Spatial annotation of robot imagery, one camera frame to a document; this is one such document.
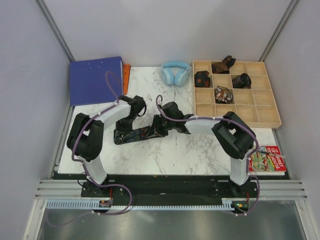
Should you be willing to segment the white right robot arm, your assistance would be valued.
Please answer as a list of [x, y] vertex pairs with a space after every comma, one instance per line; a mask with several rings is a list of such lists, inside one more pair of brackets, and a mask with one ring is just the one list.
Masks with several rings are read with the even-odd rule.
[[180, 134], [213, 135], [222, 149], [230, 157], [229, 191], [235, 197], [247, 191], [246, 181], [249, 179], [248, 160], [253, 148], [259, 146], [256, 134], [233, 111], [223, 116], [208, 117], [183, 114], [178, 105], [172, 101], [165, 105], [156, 104], [159, 116], [164, 123], [160, 128], [164, 133], [176, 130]]

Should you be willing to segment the navy floral necktie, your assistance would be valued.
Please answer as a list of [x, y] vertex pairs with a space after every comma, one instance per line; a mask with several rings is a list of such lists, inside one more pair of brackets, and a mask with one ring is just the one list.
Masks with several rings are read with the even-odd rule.
[[168, 130], [156, 129], [153, 126], [141, 127], [131, 132], [113, 131], [113, 141], [116, 145], [146, 141], [154, 138], [163, 138], [169, 134]]

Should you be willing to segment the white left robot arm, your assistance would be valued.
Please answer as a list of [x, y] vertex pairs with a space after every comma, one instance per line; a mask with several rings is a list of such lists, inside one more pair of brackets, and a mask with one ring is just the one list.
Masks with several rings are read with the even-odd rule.
[[120, 135], [132, 134], [133, 121], [146, 108], [141, 96], [130, 98], [122, 95], [93, 116], [84, 113], [76, 115], [66, 145], [72, 151], [71, 159], [82, 164], [86, 177], [93, 183], [92, 191], [99, 197], [106, 196], [110, 191], [110, 185], [105, 181], [108, 174], [100, 158], [105, 130], [115, 125]]

